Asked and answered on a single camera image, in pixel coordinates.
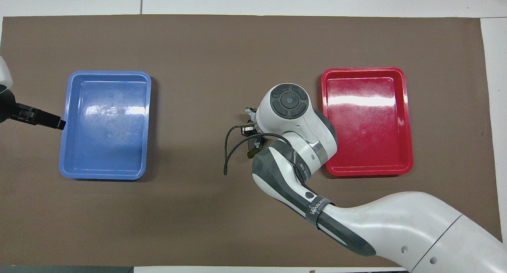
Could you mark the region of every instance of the red tray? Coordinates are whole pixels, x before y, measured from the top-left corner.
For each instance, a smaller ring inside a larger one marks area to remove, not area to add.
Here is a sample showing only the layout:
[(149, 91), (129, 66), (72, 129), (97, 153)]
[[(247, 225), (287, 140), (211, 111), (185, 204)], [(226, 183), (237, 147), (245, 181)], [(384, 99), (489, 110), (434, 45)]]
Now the red tray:
[(322, 109), (338, 151), (326, 163), (339, 177), (405, 174), (413, 163), (407, 84), (394, 67), (329, 69)]

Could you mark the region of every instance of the tray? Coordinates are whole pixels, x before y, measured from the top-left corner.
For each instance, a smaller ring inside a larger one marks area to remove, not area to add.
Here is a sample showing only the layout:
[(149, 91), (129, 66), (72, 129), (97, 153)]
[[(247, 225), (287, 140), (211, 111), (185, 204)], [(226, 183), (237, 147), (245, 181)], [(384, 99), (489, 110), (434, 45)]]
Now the tray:
[(151, 78), (139, 71), (77, 71), (69, 78), (60, 172), (134, 180), (145, 173)]
[(329, 69), (321, 82), (323, 113), (338, 138), (328, 171), (337, 177), (409, 172), (413, 154), (403, 72), (395, 67)]

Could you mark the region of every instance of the circular center button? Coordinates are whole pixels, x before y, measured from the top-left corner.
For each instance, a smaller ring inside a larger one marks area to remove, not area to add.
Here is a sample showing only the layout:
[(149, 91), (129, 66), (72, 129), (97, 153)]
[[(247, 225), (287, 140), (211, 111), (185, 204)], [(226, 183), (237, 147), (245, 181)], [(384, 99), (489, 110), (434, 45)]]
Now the circular center button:
[(287, 109), (293, 109), (299, 104), (297, 93), (293, 91), (285, 92), (280, 98), (280, 102)]

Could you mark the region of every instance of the brown table surface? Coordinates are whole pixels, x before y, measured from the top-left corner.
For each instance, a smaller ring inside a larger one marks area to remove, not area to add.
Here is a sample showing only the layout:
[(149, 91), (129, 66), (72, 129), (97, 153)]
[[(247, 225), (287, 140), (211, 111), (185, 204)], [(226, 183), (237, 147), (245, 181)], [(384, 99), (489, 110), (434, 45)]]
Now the brown table surface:
[(246, 145), (221, 173), (223, 138), (248, 119), (245, 107), (293, 82), (320, 109), (320, 75), (333, 67), (404, 71), (414, 167), (369, 179), (322, 168), (309, 186), (343, 207), (427, 192), (500, 238), (478, 19), (7, 17), (0, 55), (17, 101), (59, 115), (74, 71), (153, 81), (147, 172), (136, 182), (64, 178), (60, 131), (2, 123), (0, 264), (395, 266), (355, 255), (264, 194)]

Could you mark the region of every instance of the gray button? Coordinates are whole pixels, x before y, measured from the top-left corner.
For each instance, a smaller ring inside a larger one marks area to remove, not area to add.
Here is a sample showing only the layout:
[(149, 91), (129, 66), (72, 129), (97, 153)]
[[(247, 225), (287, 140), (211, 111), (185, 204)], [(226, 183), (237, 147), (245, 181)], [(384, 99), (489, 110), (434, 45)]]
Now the gray button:
[(308, 99), (308, 96), (306, 96), (306, 92), (301, 87), (294, 86), (294, 87), (292, 87), (292, 90), (295, 91), (297, 94), (299, 94), (299, 97), (301, 98), (301, 100)]
[(291, 116), (299, 116), (305, 110), (306, 110), (306, 104), (305, 103), (301, 103), (297, 108), (295, 108), (292, 111), (290, 111), (290, 115)]
[(293, 91), (285, 92), (280, 99), (282, 105), (288, 109), (293, 109), (299, 104), (299, 98)]
[(288, 84), (279, 85), (278, 87), (274, 88), (273, 91), (271, 91), (271, 96), (273, 98), (278, 98), (281, 96), (283, 92), (288, 91), (288, 89), (289, 89)]
[(277, 100), (273, 102), (273, 108), (277, 113), (281, 114), (282, 116), (286, 116), (288, 113), (288, 111), (284, 107), (282, 107), (282, 105), (280, 105), (280, 102)]

